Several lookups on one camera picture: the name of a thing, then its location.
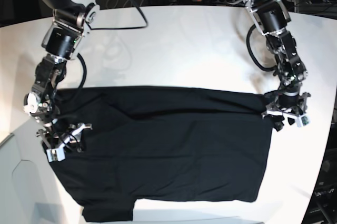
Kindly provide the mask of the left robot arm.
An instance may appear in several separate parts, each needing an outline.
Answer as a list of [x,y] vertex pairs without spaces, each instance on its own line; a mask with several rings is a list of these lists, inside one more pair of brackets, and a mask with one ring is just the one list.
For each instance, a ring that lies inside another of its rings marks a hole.
[[291,18],[284,3],[282,0],[237,0],[231,4],[244,4],[253,20],[254,24],[246,36],[248,52],[252,54],[251,34],[253,30],[258,30],[266,38],[266,47],[275,57],[276,65],[265,67],[251,55],[262,71],[272,72],[280,80],[277,90],[265,93],[269,103],[262,116],[272,118],[277,131],[283,128],[284,119],[299,128],[308,125],[310,120],[306,113],[306,102],[311,95],[301,92],[308,71],[298,55],[294,37],[286,28]]

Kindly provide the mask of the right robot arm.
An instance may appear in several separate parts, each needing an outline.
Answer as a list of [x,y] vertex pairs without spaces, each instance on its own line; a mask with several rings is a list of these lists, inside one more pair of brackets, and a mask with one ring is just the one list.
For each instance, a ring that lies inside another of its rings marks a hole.
[[35,80],[24,98],[24,111],[43,126],[38,130],[46,146],[49,162],[62,161],[66,152],[82,151],[81,134],[91,129],[91,124],[67,124],[56,98],[57,86],[64,80],[66,64],[78,57],[83,64],[80,50],[91,32],[100,6],[96,0],[43,0],[53,10],[53,21],[46,33],[42,47],[46,56],[35,69]]

